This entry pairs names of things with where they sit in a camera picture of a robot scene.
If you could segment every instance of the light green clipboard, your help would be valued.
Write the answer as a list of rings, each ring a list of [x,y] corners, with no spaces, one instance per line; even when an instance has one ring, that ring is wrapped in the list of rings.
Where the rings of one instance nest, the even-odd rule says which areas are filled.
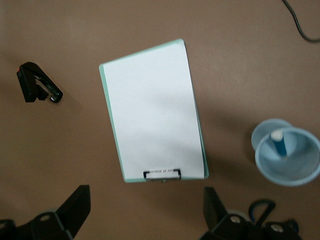
[[[99,71],[125,182],[209,176],[182,39],[103,63]]]

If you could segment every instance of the cord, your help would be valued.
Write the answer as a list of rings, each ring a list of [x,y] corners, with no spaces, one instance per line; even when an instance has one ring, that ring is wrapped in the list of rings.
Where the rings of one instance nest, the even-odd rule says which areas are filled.
[[[309,38],[308,36],[305,35],[305,33],[302,31],[301,27],[300,27],[300,24],[299,24],[299,21],[297,19],[297,16],[295,14],[295,11],[292,9],[292,7],[290,6],[290,4],[287,2],[287,0],[282,0],[282,2],[285,4],[285,6],[289,9],[293,19],[294,19],[294,22],[295,22],[295,25],[300,33],[300,35],[308,42],[311,42],[311,43],[320,43],[320,38],[317,38],[317,39],[313,39],[313,38]]]
[[[255,216],[254,216],[254,210],[256,207],[260,206],[260,205],[266,205],[266,209],[264,210],[264,212],[262,213],[262,215],[260,216],[260,218],[256,221]],[[257,227],[261,227],[262,223],[266,220],[266,218],[269,216],[269,214],[272,212],[273,209],[275,209],[276,207],[276,203],[270,199],[260,199],[257,201],[254,201],[248,210],[249,213],[249,218],[251,219],[251,221],[255,223],[255,225]]]

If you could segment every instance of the clipboard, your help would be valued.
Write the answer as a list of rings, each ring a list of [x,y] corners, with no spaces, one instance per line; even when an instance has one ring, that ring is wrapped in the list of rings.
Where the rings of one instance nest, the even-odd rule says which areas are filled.
[[[103,63],[99,71],[125,182],[209,176],[182,39]]]

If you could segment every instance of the pen holder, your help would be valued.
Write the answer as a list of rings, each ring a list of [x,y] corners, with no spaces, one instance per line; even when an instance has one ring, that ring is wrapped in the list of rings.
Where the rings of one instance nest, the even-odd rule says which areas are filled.
[[[261,122],[251,136],[255,162],[271,182],[299,186],[320,173],[320,141],[282,119]]]

